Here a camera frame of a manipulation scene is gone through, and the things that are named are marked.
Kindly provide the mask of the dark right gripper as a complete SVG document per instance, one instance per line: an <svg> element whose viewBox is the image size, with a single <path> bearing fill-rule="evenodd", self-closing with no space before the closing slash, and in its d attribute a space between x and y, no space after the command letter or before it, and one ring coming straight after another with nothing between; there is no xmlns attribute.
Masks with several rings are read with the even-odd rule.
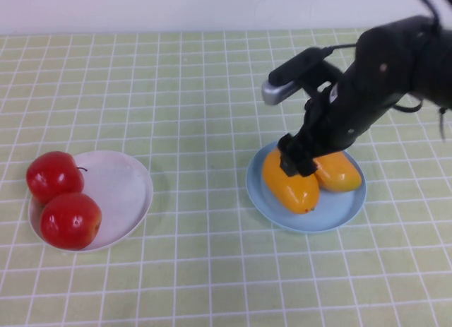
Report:
<svg viewBox="0 0 452 327"><path fill-rule="evenodd" d="M355 60L338 82L307 108L304 123L293 138L278 141L280 168L288 176L310 176L317 170L314 157L352 145L377 119L411 89L415 65L412 20L388 23L364 32Z"/></svg>

